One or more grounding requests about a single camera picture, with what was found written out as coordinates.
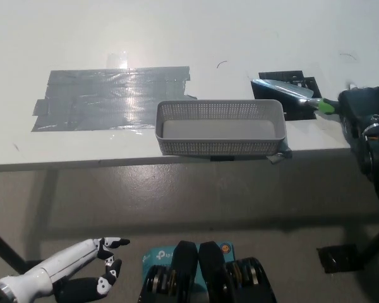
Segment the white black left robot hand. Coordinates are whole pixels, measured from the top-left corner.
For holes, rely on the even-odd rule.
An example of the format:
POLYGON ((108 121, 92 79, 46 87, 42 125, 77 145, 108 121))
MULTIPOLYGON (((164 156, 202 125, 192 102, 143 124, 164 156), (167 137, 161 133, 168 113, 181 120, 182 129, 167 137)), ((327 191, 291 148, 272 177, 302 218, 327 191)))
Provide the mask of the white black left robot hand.
POLYGON ((108 296, 116 283, 122 260, 112 249, 127 246, 120 237, 87 239, 53 254, 26 273, 0 279, 0 302, 35 302, 53 296, 56 302, 94 302, 108 296), (95 259, 105 264, 98 277, 73 279, 72 276, 95 259))

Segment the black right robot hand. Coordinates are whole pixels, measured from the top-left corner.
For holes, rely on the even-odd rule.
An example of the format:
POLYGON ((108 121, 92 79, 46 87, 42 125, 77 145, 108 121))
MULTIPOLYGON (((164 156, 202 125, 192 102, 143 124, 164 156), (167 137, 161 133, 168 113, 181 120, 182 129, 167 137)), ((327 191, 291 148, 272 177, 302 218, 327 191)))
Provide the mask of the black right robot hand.
POLYGON ((372 124, 379 124, 379 86, 344 90, 338 101, 340 119, 351 138, 357 139, 372 124))

